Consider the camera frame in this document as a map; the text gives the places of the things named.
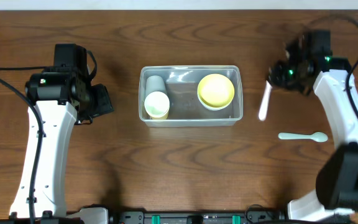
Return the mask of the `mint green plastic spoon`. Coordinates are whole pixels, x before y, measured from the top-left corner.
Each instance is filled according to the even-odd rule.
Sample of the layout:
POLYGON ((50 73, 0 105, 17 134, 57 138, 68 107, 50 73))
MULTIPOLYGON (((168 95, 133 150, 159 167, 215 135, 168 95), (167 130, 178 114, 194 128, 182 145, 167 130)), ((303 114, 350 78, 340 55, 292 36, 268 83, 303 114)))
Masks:
POLYGON ((322 132, 313 134, 279 133, 278 138, 281 140, 310 139, 316 142, 326 142, 328 140, 328 136, 322 132))

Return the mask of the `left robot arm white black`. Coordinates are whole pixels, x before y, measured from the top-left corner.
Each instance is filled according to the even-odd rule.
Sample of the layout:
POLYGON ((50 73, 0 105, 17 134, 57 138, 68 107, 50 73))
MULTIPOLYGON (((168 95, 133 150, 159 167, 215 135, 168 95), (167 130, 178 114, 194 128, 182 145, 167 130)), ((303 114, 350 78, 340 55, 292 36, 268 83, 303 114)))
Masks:
POLYGON ((91 124, 114 109, 106 87, 92 85, 91 51, 57 44, 54 63, 25 84, 29 138, 22 177, 7 219, 0 223, 109 223, 107 208, 91 206, 69 215, 65 169, 74 126, 91 124))

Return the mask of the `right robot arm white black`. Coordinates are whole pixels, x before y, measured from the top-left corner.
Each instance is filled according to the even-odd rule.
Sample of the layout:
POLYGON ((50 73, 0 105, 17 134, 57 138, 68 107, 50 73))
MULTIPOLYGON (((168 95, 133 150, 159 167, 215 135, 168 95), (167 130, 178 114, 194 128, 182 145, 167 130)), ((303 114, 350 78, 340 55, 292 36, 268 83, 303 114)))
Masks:
POLYGON ((335 152, 316 178, 316 187, 287 205, 290 220, 318 222, 358 211, 358 93, 353 66, 333 57, 329 30, 311 30, 286 46, 287 60, 269 70, 259 110, 267 115, 270 92, 278 87, 311 92, 320 100, 331 128, 335 152))

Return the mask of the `yellow plastic bowl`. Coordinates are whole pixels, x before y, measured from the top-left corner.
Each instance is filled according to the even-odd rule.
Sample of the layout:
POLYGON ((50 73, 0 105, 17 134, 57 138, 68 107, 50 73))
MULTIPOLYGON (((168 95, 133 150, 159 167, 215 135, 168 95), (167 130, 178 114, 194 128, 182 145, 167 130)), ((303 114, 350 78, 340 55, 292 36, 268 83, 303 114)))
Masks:
POLYGON ((210 74, 201 79, 197 87, 199 101, 209 106, 220 107, 234 99, 234 85, 228 77, 221 74, 210 74))

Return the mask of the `clear plastic container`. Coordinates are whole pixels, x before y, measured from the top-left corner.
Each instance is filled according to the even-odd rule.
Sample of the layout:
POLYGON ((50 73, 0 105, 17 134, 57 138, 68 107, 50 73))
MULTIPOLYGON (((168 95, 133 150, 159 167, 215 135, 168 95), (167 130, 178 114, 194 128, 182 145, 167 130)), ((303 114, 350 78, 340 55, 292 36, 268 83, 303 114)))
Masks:
POLYGON ((243 94, 239 68, 235 65, 173 65, 147 66, 140 72, 139 118, 151 128, 232 126, 243 117, 243 94), (211 111, 197 96, 199 82, 207 75, 224 75, 234 85, 234 99, 224 109, 211 111), (146 82, 159 76, 165 83, 170 110, 167 119, 151 119, 144 107, 146 82))

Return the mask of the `white plastic fork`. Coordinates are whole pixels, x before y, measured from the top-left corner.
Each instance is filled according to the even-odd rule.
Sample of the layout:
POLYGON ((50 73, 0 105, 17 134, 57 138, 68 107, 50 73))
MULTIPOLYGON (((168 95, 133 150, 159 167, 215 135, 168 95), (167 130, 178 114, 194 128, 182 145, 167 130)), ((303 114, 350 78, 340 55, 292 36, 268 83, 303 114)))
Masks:
POLYGON ((269 100, 270 100, 271 92, 272 92, 272 85, 268 81, 266 81, 265 90, 264 90, 264 94, 262 96, 262 101, 261 101, 259 113, 258 113, 258 119, 260 121, 265 121, 265 119, 267 117, 267 111, 268 111, 268 107, 269 107, 269 100))

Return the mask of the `yellow paper cup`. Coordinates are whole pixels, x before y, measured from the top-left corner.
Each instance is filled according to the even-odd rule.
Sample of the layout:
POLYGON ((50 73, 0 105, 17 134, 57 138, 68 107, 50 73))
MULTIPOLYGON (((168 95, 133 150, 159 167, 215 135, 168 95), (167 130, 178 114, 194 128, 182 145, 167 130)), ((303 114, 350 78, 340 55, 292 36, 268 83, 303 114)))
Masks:
POLYGON ((155 114, 150 114, 149 115, 150 119, 156 119, 156 120, 164 120, 164 119, 167 119, 168 117, 168 113, 165 113, 165 114, 161 114, 161 115, 155 115, 155 114))

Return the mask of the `grey paper cup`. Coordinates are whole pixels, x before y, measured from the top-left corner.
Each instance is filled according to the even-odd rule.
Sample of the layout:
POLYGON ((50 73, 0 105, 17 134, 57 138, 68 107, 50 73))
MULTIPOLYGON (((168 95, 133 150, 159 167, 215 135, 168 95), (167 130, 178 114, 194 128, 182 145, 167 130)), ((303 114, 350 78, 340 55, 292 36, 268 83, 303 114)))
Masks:
POLYGON ((167 93, 166 86, 164 79, 158 75, 153 75, 148 77, 145 84, 145 95, 148 96, 149 94, 160 91, 163 93, 167 93))

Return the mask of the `white plastic bowl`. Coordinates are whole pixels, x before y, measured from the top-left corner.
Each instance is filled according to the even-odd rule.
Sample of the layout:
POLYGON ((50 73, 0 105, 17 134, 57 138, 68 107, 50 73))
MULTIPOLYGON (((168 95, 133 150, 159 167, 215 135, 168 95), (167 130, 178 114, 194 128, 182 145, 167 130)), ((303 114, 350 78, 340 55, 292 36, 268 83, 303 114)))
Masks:
POLYGON ((220 106, 220 107, 213 107, 213 106, 209 106, 206 103, 204 103, 203 101, 200 101, 200 103, 207 109, 210 111, 219 111, 219 110, 223 110, 224 108, 227 108, 231 103, 228 103, 224 106, 220 106))

